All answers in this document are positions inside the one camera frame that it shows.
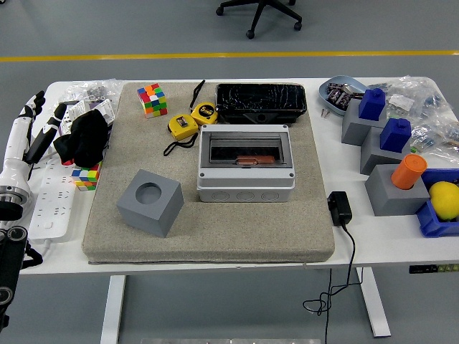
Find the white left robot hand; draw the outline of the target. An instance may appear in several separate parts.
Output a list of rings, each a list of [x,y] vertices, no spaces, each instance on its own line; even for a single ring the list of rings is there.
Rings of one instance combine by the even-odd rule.
[[[32,165],[38,163],[50,147],[67,109],[65,104],[60,103],[37,136],[33,137],[32,127],[44,103],[44,92],[40,91],[24,105],[13,122],[1,172],[2,198],[9,197],[23,204],[30,197],[28,180]]]

